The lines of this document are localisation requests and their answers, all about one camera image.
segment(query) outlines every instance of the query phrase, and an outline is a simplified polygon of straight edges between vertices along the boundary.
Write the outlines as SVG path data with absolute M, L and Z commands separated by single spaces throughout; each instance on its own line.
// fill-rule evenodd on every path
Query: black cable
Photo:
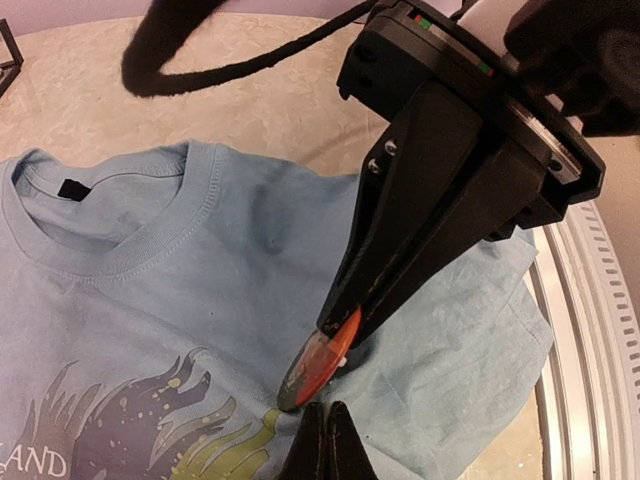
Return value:
M 202 90 L 203 88 L 221 85 L 231 80 L 247 77 L 265 68 L 270 68 L 289 58 L 320 40 L 328 37 L 337 30 L 349 25 L 358 18 L 369 13 L 378 0 L 366 0 L 350 10 L 329 20 L 312 32 L 297 40 L 288 42 L 275 50 L 251 58 L 244 62 L 213 68 L 201 72 L 164 74 L 160 68 L 148 70 L 144 62 L 138 62 L 132 54 L 132 45 L 125 51 L 122 61 L 122 81 L 129 92 L 139 97 L 171 96 L 187 92 Z M 146 41 L 136 45 L 138 54 L 141 48 L 153 48 Z
M 457 12 L 451 14 L 451 20 L 458 22 L 476 3 L 478 0 L 462 0 L 462 6 Z

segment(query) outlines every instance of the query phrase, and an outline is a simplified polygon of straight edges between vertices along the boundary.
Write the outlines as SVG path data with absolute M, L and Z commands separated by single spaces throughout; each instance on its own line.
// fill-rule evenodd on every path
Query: light blue t-shirt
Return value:
M 90 169 L 34 150 L 0 178 L 0 478 L 273 479 L 357 177 L 190 141 Z M 522 232 L 477 245 L 322 392 L 380 478 L 456 478 L 524 405 L 551 345 L 534 256 Z

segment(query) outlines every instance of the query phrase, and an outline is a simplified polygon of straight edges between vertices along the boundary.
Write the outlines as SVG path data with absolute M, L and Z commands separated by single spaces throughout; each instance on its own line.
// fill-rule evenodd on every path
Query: marble table surface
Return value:
M 0 158 L 40 147 L 87 167 L 121 153 L 185 138 L 285 158 L 322 174 L 353 172 L 385 128 L 335 82 L 360 26 L 352 25 L 267 71 L 191 95 L 130 96 L 119 60 L 139 18 L 18 37 L 23 72 L 0 98 Z M 167 71 L 237 62 L 291 40 L 320 20 L 220 14 L 207 21 Z M 465 480 L 541 479 L 535 398 L 469 467 Z

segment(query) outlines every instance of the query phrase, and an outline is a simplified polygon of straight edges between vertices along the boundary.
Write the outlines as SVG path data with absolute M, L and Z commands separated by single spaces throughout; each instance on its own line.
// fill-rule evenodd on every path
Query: black tag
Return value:
M 68 198 L 69 200 L 75 200 L 76 202 L 81 202 L 87 195 L 89 195 L 90 191 L 91 189 L 89 187 L 85 187 L 80 182 L 67 178 L 62 182 L 62 187 L 60 187 L 58 196 Z

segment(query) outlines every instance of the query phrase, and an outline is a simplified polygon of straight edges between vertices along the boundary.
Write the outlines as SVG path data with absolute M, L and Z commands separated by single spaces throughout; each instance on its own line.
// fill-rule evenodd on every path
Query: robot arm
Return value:
M 379 1 L 338 87 L 390 125 L 363 162 L 347 251 L 279 407 L 309 400 L 478 241 L 597 197 L 605 166 L 584 137 L 640 133 L 639 52 L 632 0 L 481 0 L 458 24 L 420 0 Z

